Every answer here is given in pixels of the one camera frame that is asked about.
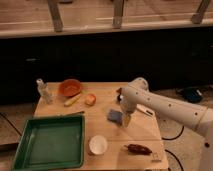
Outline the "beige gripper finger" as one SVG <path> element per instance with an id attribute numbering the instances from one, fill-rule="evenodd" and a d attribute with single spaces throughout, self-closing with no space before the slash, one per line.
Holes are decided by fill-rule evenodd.
<path id="1" fill-rule="evenodd" d="M 122 115 L 122 125 L 124 127 L 127 127 L 131 121 L 131 115 L 130 114 L 123 114 Z"/>

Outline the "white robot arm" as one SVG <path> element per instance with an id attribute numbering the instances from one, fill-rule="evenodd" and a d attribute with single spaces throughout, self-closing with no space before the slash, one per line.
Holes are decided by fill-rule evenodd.
<path id="1" fill-rule="evenodd" d="M 205 138 L 198 171 L 213 171 L 213 108 L 152 93 L 142 77 L 123 86 L 121 95 L 120 107 L 125 127 L 138 105 L 163 114 Z"/>

